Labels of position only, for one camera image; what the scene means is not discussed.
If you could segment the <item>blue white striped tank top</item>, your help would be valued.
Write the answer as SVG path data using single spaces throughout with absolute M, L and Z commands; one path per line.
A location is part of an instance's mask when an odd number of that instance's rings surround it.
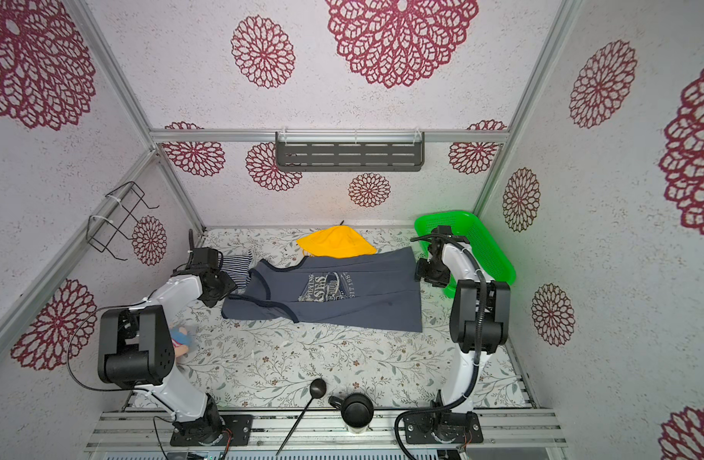
M 223 254 L 221 271 L 226 273 L 239 289 L 244 289 L 250 280 L 249 271 L 254 267 L 251 252 L 244 254 Z

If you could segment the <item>green plastic basket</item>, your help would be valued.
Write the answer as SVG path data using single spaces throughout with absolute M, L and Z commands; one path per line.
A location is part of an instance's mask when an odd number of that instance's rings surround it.
M 492 296 L 511 291 L 516 270 L 477 216 L 465 211 L 422 216 L 414 223 L 416 237 L 428 235 L 440 225 L 451 226 L 455 235 L 455 241 L 446 243 L 443 250 L 443 261 L 451 270 L 449 285 L 441 288 L 447 297 L 455 297 L 459 284 L 477 282 L 480 277 L 488 283 Z M 418 243 L 424 249 L 422 258 L 428 258 L 428 243 Z

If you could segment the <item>grey tank top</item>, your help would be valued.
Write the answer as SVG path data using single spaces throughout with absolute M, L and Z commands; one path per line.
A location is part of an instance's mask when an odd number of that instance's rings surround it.
M 304 257 L 277 268 L 261 260 L 242 294 L 230 294 L 222 317 L 321 323 L 421 333 L 422 300 L 410 247 L 347 259 Z

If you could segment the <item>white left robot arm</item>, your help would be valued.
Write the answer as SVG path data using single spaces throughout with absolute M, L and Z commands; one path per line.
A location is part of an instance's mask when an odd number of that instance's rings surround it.
M 222 264 L 219 250 L 192 248 L 188 262 L 144 300 L 107 310 L 100 320 L 99 379 L 147 393 L 177 424 L 210 425 L 217 410 L 177 369 L 169 320 L 195 301 L 212 308 L 237 289 Z

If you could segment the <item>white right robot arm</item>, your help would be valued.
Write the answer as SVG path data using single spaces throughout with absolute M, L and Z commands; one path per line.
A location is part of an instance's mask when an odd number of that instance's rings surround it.
M 415 241 L 428 244 L 428 257 L 418 260 L 415 278 L 437 288 L 455 282 L 449 332 L 457 352 L 451 377 L 430 409 L 452 412 L 472 395 L 479 371 L 507 341 L 510 286 L 490 275 L 469 240 L 449 226 L 437 226 Z

